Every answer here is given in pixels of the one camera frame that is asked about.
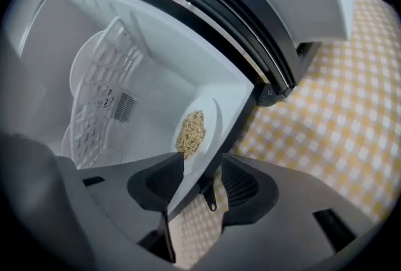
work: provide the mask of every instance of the gray plastic surface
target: gray plastic surface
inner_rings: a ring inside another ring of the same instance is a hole
[[[317,178],[277,165],[233,156],[270,175],[277,204],[252,225],[226,227],[194,270],[303,270],[334,251],[312,213],[332,208],[356,236],[373,223]]]
[[[122,202],[119,200],[116,201],[116,205],[113,206],[113,208],[120,208],[118,209],[118,213],[110,217],[107,213],[103,212],[104,206],[108,207],[110,202],[108,202],[108,200],[102,202],[102,208],[100,208],[95,201],[93,201],[92,195],[86,190],[86,187],[82,183],[82,176],[77,174],[77,170],[70,159],[58,157],[58,166],[63,175],[71,206],[93,251],[95,268],[97,270],[175,270],[173,265],[147,252],[132,240],[133,238],[140,238],[146,231],[143,233],[138,230],[133,231],[127,236],[127,234],[125,234],[127,231],[125,227],[128,226],[128,219],[124,217],[118,218],[118,215],[126,210],[130,213],[131,227],[141,228],[144,226],[142,223],[145,223],[145,227],[152,228],[152,222],[148,223],[142,218],[150,217],[151,221],[159,222],[160,219],[157,219],[157,216],[153,215],[154,212],[151,212],[150,215],[142,215],[143,212],[140,212],[142,209],[137,208],[135,205],[133,205],[132,208],[125,208],[124,205],[127,204],[127,199],[125,198]],[[143,163],[139,165],[137,169],[139,170],[139,167],[143,168],[144,166],[145,164]],[[100,168],[98,171],[102,171],[102,174],[104,174],[103,172],[106,171],[111,172],[112,168],[112,166],[109,168]],[[122,174],[127,173],[127,171],[128,165],[122,169],[120,173],[117,173],[117,176],[122,176]],[[100,196],[98,191],[94,191],[93,187],[90,188],[92,188],[92,194],[97,194],[95,195],[96,197]],[[108,207],[107,212],[110,213],[111,209],[112,208]],[[131,215],[134,212],[140,213],[141,215]],[[118,223],[121,223],[119,226],[114,221],[116,217],[118,218]]]
[[[373,240],[384,223],[374,226],[369,232],[361,235],[343,250],[332,257],[308,268],[308,271],[337,271],[343,270],[362,250]]]
[[[92,250],[66,193],[58,159],[37,141],[1,131],[0,158],[1,191],[23,227],[73,269],[93,269]],[[63,167],[76,170],[71,160],[60,160]],[[83,183],[77,182],[77,192],[85,201],[87,192],[79,190],[81,186]]]
[[[158,229],[162,214],[144,210],[129,195],[129,178],[140,170],[158,164],[175,153],[147,158],[121,165],[78,170],[81,179],[100,176],[105,179],[86,189],[101,210],[113,223],[135,243],[141,241],[149,232]]]

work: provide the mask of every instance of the gingham fabric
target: gingham fabric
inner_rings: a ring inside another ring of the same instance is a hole
[[[312,174],[377,222],[400,186],[401,30],[381,0],[354,3],[351,40],[324,44],[285,101],[255,108],[232,151]],[[169,224],[179,267],[219,238],[228,210],[220,176],[215,212],[199,195]]]

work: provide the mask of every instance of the white plastic container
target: white plastic container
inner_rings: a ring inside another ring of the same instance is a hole
[[[68,21],[60,12],[68,16]],[[196,164],[185,164],[184,180],[169,206],[173,209],[221,147],[253,85],[213,45],[163,11],[141,0],[46,0],[36,13],[21,56],[32,66],[33,76],[46,87],[31,114],[30,123],[40,123],[27,131],[33,138],[51,143],[52,150],[61,154],[65,131],[81,111],[80,105],[74,105],[70,91],[74,57],[88,39],[104,31],[116,18],[145,45],[141,48],[145,56],[113,90],[115,101],[107,115],[104,151],[88,166],[82,165],[73,153],[71,157],[77,167],[86,168],[171,152],[174,133],[191,103],[203,98],[213,101],[216,127],[212,142]],[[48,35],[46,45],[38,45],[39,34]],[[126,122],[114,117],[120,98],[130,98],[135,104]]]

